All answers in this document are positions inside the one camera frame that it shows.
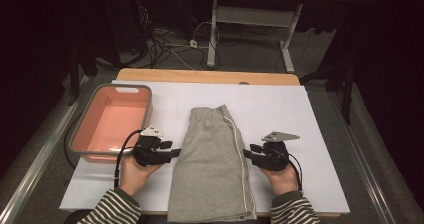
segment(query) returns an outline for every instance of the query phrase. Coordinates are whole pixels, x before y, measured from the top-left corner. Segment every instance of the floor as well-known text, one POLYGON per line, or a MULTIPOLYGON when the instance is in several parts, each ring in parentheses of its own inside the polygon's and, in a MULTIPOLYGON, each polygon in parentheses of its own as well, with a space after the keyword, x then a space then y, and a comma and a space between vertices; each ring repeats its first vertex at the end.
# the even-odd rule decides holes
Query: floor
MULTIPOLYGON (((221 37, 217 50, 221 62, 217 71, 285 73, 278 46, 278 41, 285 35, 284 30, 228 25, 222 25, 219 28, 221 37)), ((184 33, 168 30, 167 26, 158 27, 155 33, 158 38, 166 38, 172 44, 186 44, 186 40, 181 37, 184 33)), ((206 27, 199 29, 196 36, 199 46, 207 45, 206 35, 206 27)), ((313 30, 295 33, 289 50, 295 74, 298 77, 316 70, 333 35, 334 33, 315 35, 313 30)), ((201 65, 203 51, 189 51, 188 48, 172 50, 174 53, 170 53, 169 58, 157 64, 157 68, 203 69, 201 65)), ((129 51, 122 52, 121 56, 125 60, 131 58, 132 54, 129 51)), ((96 77, 81 78, 83 80, 81 90, 85 91, 80 93, 77 102, 79 105, 74 104, 69 107, 67 105, 69 97, 64 95, 16 158, 13 167, 1 180, 0 208, 13 210, 9 213, 9 220, 14 219, 16 223, 61 223, 69 215, 68 212, 58 209, 73 173, 73 169, 65 159, 63 149, 65 135, 63 134, 75 120, 76 115, 83 110, 94 88, 101 83, 110 82, 117 73, 110 64, 101 59, 98 61, 99 74, 96 77), (67 113, 74 114, 70 115, 70 118, 64 118, 67 113), (45 162, 35 165, 34 160, 40 158, 44 158, 45 162), (27 183, 29 188, 23 192, 24 196, 14 195, 18 187, 20 185, 22 187, 22 181, 29 180, 31 177, 31 183, 27 183)), ((149 63, 150 60, 146 57, 134 67, 149 63)), ((69 88, 68 83, 68 79, 65 78, 64 84, 67 88, 69 88)), ((419 211, 416 210, 416 204, 410 200, 409 190, 387 154, 384 143, 363 105, 359 91, 354 88, 352 125, 347 126, 340 116, 340 93, 327 93, 324 84, 325 80, 313 80, 305 86, 336 172, 345 190, 351 213, 338 218, 322 217, 322 222, 421 223, 422 219, 420 219, 419 211), (403 202, 400 205, 398 200, 401 198, 403 202)), ((71 161, 76 163, 78 156, 73 153, 69 156, 71 161)), ((8 213, 3 211, 2 220, 5 220, 7 215, 8 213)), ((148 223, 165 222, 165 217, 151 217, 148 220, 148 223)))

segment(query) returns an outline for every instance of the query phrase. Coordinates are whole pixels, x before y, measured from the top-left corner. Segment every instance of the hand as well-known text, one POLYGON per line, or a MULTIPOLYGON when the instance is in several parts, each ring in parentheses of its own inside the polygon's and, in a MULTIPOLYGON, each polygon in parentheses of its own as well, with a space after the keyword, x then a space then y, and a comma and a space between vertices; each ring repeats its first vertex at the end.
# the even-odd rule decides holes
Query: hand
POLYGON ((268 177, 275 195, 279 196, 287 192, 297 191, 296 172, 290 164, 279 172, 268 171, 262 168, 261 171, 268 177))
POLYGON ((119 187, 130 196, 134 196, 143 188, 153 172, 162 165, 140 166, 134 157, 126 158, 122 164, 121 184, 119 187))

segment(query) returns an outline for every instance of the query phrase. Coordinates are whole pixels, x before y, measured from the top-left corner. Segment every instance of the electrical cable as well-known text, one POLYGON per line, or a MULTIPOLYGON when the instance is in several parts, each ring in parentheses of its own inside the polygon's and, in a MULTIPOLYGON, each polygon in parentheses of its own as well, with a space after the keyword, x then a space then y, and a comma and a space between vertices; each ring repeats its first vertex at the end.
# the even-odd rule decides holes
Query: electrical cable
POLYGON ((181 52, 186 52, 186 51, 199 51, 200 53, 202 53, 202 59, 200 60, 200 66, 202 66, 203 60, 205 58, 205 53, 197 48, 190 48, 190 49, 185 49, 185 50, 181 50, 181 51, 176 51, 175 53, 181 53, 181 52))
POLYGON ((174 54, 185 66, 187 66, 188 68, 190 68, 191 70, 193 70, 193 71, 195 71, 195 69, 193 68, 193 67, 191 67, 190 65, 188 65, 187 63, 185 63, 184 61, 183 61, 183 59, 181 59, 178 55, 177 55, 177 53, 175 53, 175 52, 173 52, 173 51, 171 51, 171 53, 172 54, 174 54))
POLYGON ((211 26, 214 26, 215 27, 215 30, 216 30, 216 32, 218 33, 218 35, 217 35, 217 38, 216 38, 216 40, 215 40, 215 44, 214 45, 216 45, 217 43, 218 43, 218 41, 219 41, 219 29, 218 29, 218 27, 215 25, 215 24, 213 24, 213 23, 211 23, 211 22, 202 22, 202 23, 200 23, 198 26, 197 26, 197 28, 196 28, 196 30, 194 31, 194 34, 193 34, 193 41, 194 41, 194 38, 196 37, 196 33, 197 33, 197 30, 199 29, 199 27, 200 26, 202 26, 203 24, 210 24, 211 26))
POLYGON ((65 135, 63 136, 63 152, 65 154, 65 158, 66 158, 66 161, 68 162, 69 166, 71 166, 71 168, 74 169, 74 170, 76 168, 76 165, 74 165, 72 163, 71 159, 69 158, 68 146, 66 145, 67 144, 66 140, 68 139, 68 135, 69 135, 70 130, 77 123, 77 121, 81 118, 81 116, 82 116, 82 113, 78 114, 78 116, 75 118, 75 120, 72 121, 71 125, 69 125, 68 129, 65 132, 65 135))
POLYGON ((127 139, 125 139, 124 144, 121 147, 121 151, 119 151, 118 157, 116 158, 116 167, 115 167, 115 176, 114 176, 114 187, 117 188, 119 186, 119 165, 121 164, 122 154, 124 153, 125 147, 128 144, 128 141, 138 133, 141 133, 143 130, 135 130, 128 135, 127 139))
POLYGON ((312 29, 309 29, 308 42, 306 43, 306 46, 303 48, 303 51, 302 51, 302 54, 300 55, 300 57, 299 57, 299 58, 297 58, 297 60, 296 60, 296 62, 295 62, 296 64, 299 64, 300 59, 302 59, 302 58, 303 58, 303 55, 305 55, 306 49, 307 49, 307 48, 308 48, 308 46, 309 46, 310 39, 311 39, 311 30, 312 30, 312 29))

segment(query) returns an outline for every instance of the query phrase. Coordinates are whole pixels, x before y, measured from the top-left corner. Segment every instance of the black cable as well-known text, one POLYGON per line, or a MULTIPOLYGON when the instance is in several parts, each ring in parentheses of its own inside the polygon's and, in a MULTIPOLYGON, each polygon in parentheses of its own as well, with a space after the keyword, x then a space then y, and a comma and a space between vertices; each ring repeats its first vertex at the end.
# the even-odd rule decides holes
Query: black cable
POLYGON ((131 132, 131 134, 125 139, 124 144, 122 145, 121 151, 118 154, 118 157, 116 158, 116 167, 115 167, 115 178, 114 178, 114 187, 117 188, 119 186, 119 164, 121 164, 121 158, 122 154, 124 153, 125 147, 128 144, 128 141, 133 137, 135 134, 138 134, 142 132, 143 130, 135 130, 131 132))
POLYGON ((302 58, 303 58, 303 55, 305 55, 306 49, 308 48, 309 43, 310 43, 311 33, 312 33, 312 31, 311 31, 311 29, 309 29, 309 34, 308 34, 308 43, 306 43, 305 48, 303 48, 303 51, 302 51, 302 54, 300 55, 300 57, 299 57, 299 58, 297 58, 297 60, 296 60, 296 62, 295 62, 296 64, 299 64, 300 59, 302 59, 302 58))
POLYGON ((69 158, 69 155, 68 155, 68 147, 67 147, 67 139, 68 139, 68 135, 69 135, 69 132, 70 132, 70 130, 72 129, 72 127, 75 125, 75 123, 77 123, 77 121, 81 118, 81 116, 82 116, 82 113, 80 113, 76 118, 75 118, 75 120, 73 120, 72 121, 72 123, 71 123, 71 125, 69 125, 69 127, 68 127, 68 129, 66 130, 66 132, 65 132, 65 135, 63 136, 63 152, 65 153, 65 158, 66 158, 66 161, 68 162, 68 164, 72 167, 72 169, 74 169, 75 170, 75 168, 76 168, 76 165, 74 165, 73 163, 72 163, 72 161, 71 161, 71 159, 69 158))
POLYGON ((297 181, 299 184, 299 191, 303 191, 303 187, 302 187, 302 182, 303 182, 303 172, 302 172, 302 167, 300 166, 299 161, 296 159, 296 157, 294 157, 292 154, 289 153, 289 156, 293 157, 293 159, 297 162, 297 166, 299 166, 299 171, 297 170, 297 168, 294 166, 293 162, 290 161, 290 165, 293 167, 294 171, 296 172, 297 175, 297 181))

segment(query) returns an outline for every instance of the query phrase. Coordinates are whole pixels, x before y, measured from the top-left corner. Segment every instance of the sleeve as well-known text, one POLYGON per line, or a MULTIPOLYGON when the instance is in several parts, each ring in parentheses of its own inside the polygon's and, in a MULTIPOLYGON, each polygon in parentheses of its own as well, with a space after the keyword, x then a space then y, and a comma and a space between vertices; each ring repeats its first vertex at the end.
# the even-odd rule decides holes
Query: sleeve
POLYGON ((90 214, 78 223, 137 223, 140 215, 139 204, 120 188, 116 188, 108 190, 90 214))
POLYGON ((271 218, 274 223, 320 223, 311 203, 300 192, 293 191, 272 200, 271 218))

